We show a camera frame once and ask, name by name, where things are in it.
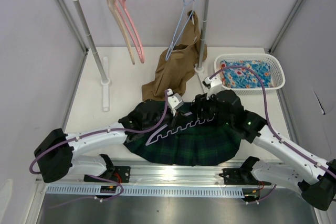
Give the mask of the purple hanger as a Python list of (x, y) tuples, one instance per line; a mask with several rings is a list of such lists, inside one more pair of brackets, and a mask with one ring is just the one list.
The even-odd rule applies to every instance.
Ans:
[(214, 120), (214, 117), (211, 117), (209, 119), (197, 119), (194, 121), (189, 121), (185, 123), (182, 126), (177, 126), (173, 129), (169, 129), (169, 126), (167, 124), (164, 124), (163, 126), (159, 127), (156, 131), (154, 131), (150, 137), (148, 138), (147, 142), (145, 143), (146, 146), (152, 145), (156, 143), (159, 140), (162, 140), (164, 138), (167, 138), (171, 135), (177, 134), (180, 131), (185, 131), (189, 128), (193, 128), (208, 122), (211, 122)]

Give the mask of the green plaid skirt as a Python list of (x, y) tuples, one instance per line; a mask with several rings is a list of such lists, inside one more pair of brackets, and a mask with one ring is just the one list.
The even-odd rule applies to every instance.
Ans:
[[(131, 112), (118, 120), (131, 129)], [(127, 133), (125, 147), (133, 154), (158, 164), (184, 166), (216, 166), (235, 157), (241, 139), (227, 125), (216, 120), (180, 131), (146, 146), (149, 133)]]

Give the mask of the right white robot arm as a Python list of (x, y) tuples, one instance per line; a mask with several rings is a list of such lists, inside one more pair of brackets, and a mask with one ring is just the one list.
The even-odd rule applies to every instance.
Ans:
[(242, 168), (239, 174), (244, 183), (263, 180), (286, 187), (322, 211), (328, 210), (335, 201), (335, 160), (327, 161), (283, 137), (262, 116), (245, 110), (234, 91), (199, 94), (192, 102), (192, 112), (201, 120), (214, 119), (220, 126), (228, 126), (241, 139), (270, 152), (286, 164), (286, 167), (268, 165), (249, 157), (254, 163)]

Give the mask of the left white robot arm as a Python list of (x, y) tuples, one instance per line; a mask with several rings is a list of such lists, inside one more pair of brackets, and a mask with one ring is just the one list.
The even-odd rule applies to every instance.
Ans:
[(33, 165), (46, 183), (69, 175), (82, 175), (85, 182), (108, 182), (116, 168), (107, 154), (88, 156), (112, 145), (152, 144), (161, 130), (176, 125), (177, 102), (146, 100), (118, 122), (91, 132), (66, 134), (52, 130), (35, 149)]

